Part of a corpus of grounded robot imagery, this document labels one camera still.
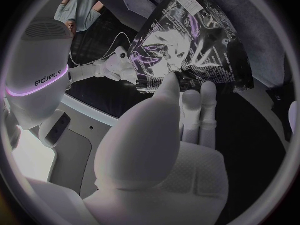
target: barcode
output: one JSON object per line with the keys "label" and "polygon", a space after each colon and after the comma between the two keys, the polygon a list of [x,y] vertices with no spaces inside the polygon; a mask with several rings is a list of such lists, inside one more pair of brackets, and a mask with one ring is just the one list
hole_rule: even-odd
{"label": "barcode", "polygon": [[176,0],[179,2],[192,16],[195,16],[204,8],[196,0]]}

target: gray t-shirt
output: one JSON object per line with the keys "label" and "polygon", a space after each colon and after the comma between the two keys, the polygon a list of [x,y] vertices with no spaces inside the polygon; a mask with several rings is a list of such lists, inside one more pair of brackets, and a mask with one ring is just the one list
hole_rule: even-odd
{"label": "gray t-shirt", "polygon": [[60,4],[55,20],[65,23],[68,20],[75,20],[77,32],[86,31],[101,16],[93,6],[97,0],[70,0],[67,5]]}

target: cable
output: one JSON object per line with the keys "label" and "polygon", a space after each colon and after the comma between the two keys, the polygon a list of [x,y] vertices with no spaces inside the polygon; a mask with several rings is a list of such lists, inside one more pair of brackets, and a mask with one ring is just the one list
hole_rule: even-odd
{"label": "cable", "polygon": [[107,52],[103,55],[103,57],[101,57],[100,59],[97,59],[97,60],[95,60],[95,61],[91,61],[91,62],[89,62],[89,63],[86,63],[86,64],[77,64],[76,62],[74,62],[74,60],[73,60],[73,57],[72,57],[72,51],[70,50],[70,53],[69,53],[69,55],[70,55],[70,58],[71,58],[71,61],[76,65],[76,66],[86,66],[86,65],[90,65],[90,64],[93,64],[94,62],[97,62],[97,61],[99,61],[99,60],[102,60],[102,59],[106,59],[106,58],[108,58],[109,56],[111,56],[111,55],[113,55],[114,53],[115,53],[115,51],[114,52],[112,52],[110,55],[107,55],[107,56],[105,56],[106,54],[108,54],[109,53],[109,51],[111,50],[111,48],[113,47],[113,45],[115,44],[115,42],[116,42],[116,40],[117,40],[117,38],[118,38],[118,36],[119,35],[121,35],[121,34],[124,34],[125,36],[126,36],[126,38],[127,38],[127,40],[128,40],[128,42],[129,42],[129,45],[131,46],[132,45],[132,43],[130,42],[130,39],[129,39],[129,37],[127,36],[127,34],[126,33],[124,33],[124,32],[120,32],[116,37],[115,37],[115,39],[113,40],[113,42],[112,42],[112,45],[110,46],[110,48],[107,50]]}

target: glowing light strip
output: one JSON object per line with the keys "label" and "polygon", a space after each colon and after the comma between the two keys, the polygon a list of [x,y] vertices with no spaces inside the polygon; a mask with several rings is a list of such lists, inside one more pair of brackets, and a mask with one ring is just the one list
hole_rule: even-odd
{"label": "glowing light strip", "polygon": [[27,95],[30,95],[30,94],[33,94],[33,93],[36,93],[46,87],[48,87],[49,85],[53,84],[54,82],[56,82],[57,80],[61,79],[64,75],[66,75],[66,73],[68,72],[68,69],[69,69],[69,66],[67,65],[66,68],[65,68],[65,71],[60,75],[58,76],[56,79],[52,80],[51,82],[47,83],[46,85],[43,85],[35,90],[32,90],[32,91],[29,91],[29,92],[25,92],[25,93],[14,93],[12,92],[7,86],[6,86],[6,91],[9,95],[13,96],[13,97],[24,97],[24,96],[27,96]]}

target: vent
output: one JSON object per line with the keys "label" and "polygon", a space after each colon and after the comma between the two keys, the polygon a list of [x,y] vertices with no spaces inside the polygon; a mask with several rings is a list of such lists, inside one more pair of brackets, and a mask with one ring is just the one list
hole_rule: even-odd
{"label": "vent", "polygon": [[25,35],[31,39],[46,39],[53,37],[66,37],[66,30],[55,23],[34,23],[31,24],[25,31]]}

